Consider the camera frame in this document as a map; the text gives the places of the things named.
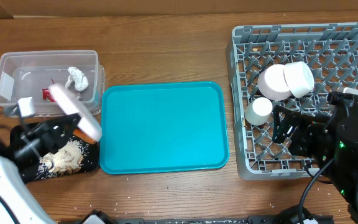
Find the small white cup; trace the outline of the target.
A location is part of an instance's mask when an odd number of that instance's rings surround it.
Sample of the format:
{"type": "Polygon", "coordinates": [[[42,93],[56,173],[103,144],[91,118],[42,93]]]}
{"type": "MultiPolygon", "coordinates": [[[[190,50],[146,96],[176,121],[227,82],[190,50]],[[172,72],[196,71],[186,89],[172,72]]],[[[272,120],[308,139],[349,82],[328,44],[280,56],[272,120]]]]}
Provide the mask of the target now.
{"type": "Polygon", "coordinates": [[[264,124],[273,110],[272,102],[265,97],[256,98],[245,109],[245,119],[252,125],[264,124]]]}

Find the white bowl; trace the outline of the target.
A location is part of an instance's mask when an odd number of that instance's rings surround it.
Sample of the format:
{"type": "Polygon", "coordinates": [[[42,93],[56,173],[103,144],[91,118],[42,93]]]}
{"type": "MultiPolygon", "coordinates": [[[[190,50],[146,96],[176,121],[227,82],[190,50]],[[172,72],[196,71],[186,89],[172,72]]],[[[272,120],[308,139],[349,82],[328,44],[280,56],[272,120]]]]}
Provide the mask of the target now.
{"type": "Polygon", "coordinates": [[[292,95],[296,98],[301,98],[314,89],[313,74],[304,62],[286,64],[284,77],[292,95]]]}

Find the red snack wrapper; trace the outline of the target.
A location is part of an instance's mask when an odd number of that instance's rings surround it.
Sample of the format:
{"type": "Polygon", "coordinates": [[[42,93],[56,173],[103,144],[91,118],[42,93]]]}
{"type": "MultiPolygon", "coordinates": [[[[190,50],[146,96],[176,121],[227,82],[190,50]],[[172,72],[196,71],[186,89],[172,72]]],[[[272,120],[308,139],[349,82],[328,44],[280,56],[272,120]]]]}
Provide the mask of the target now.
{"type": "Polygon", "coordinates": [[[42,99],[47,102],[55,102],[55,99],[53,98],[48,88],[42,89],[42,99]]]}

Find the white plate with food scraps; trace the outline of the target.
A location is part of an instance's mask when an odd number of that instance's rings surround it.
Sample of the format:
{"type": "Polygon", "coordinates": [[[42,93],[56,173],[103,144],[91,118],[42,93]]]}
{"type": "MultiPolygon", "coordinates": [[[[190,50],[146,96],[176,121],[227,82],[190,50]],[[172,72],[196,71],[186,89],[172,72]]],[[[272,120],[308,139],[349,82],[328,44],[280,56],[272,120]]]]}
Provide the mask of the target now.
{"type": "Polygon", "coordinates": [[[88,111],[85,105],[77,99],[72,92],[67,90],[63,85],[57,83],[48,87],[50,94],[67,114],[78,114],[80,121],[77,126],[91,139],[99,141],[102,137],[102,128],[96,118],[88,111]]]}

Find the white tissue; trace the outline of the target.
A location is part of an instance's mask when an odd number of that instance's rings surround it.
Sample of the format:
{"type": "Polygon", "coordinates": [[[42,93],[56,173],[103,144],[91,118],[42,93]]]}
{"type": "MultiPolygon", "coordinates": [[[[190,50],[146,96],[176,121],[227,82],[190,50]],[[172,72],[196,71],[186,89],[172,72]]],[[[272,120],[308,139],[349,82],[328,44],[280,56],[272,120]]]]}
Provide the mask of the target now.
{"type": "Polygon", "coordinates": [[[69,67],[68,72],[69,76],[65,83],[66,89],[68,89],[72,83],[75,84],[76,91],[84,91],[88,87],[89,81],[81,70],[76,67],[69,67]]]}

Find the orange carrot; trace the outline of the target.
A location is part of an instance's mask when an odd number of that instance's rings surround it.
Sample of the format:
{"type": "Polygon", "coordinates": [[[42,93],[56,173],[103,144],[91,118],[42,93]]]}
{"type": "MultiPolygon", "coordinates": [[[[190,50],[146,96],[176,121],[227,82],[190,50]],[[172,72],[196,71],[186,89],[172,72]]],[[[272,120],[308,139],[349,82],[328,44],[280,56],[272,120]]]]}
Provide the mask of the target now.
{"type": "Polygon", "coordinates": [[[85,142],[89,143],[89,144],[96,144],[96,141],[94,139],[92,139],[91,137],[89,137],[88,135],[86,135],[83,131],[81,131],[80,129],[75,129],[73,134],[77,137],[79,137],[80,139],[84,140],[85,142]]]}

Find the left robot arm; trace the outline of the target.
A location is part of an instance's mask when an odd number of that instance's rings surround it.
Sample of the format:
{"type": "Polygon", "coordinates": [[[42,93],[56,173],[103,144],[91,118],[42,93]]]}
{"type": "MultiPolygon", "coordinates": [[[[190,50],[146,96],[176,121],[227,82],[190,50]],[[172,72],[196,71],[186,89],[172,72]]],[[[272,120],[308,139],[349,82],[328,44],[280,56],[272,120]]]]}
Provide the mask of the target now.
{"type": "Polygon", "coordinates": [[[26,187],[19,167],[57,152],[72,137],[82,117],[82,104],[76,98],[55,100],[65,115],[41,122],[33,128],[24,121],[35,113],[32,98],[23,98],[2,111],[6,116],[18,116],[24,132],[20,138],[23,146],[16,150],[10,150],[0,141],[0,223],[54,222],[26,187]]]}

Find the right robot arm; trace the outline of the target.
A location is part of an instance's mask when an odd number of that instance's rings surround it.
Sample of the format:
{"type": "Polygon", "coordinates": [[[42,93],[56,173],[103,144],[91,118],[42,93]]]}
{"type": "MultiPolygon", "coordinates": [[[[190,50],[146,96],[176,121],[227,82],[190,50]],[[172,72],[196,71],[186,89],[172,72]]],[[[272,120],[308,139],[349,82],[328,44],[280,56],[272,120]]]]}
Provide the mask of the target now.
{"type": "Polygon", "coordinates": [[[328,94],[327,102],[334,107],[330,116],[310,116],[275,106],[273,141],[290,139],[292,155],[311,157],[319,167],[296,206],[296,221],[303,223],[309,218],[303,204],[323,175],[349,204],[351,218],[358,223],[358,90],[339,87],[328,94]]]}

